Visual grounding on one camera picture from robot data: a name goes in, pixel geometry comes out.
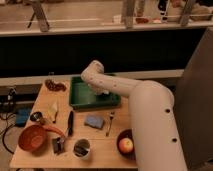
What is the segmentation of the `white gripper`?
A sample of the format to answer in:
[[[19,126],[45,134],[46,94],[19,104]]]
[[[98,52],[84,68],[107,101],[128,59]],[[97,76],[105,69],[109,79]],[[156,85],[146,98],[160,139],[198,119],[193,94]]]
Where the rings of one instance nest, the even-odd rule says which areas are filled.
[[[96,94],[98,91],[104,91],[104,89],[99,88],[97,86],[94,86],[92,84],[88,84],[88,86],[90,87],[90,89]]]

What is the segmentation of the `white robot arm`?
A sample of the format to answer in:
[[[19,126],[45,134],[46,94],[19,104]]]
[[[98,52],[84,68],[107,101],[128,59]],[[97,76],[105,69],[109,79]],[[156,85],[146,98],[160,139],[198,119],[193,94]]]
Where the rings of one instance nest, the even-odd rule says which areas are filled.
[[[95,92],[128,99],[139,171],[188,171],[173,112],[173,93],[161,83],[109,76],[93,60],[81,73]]]

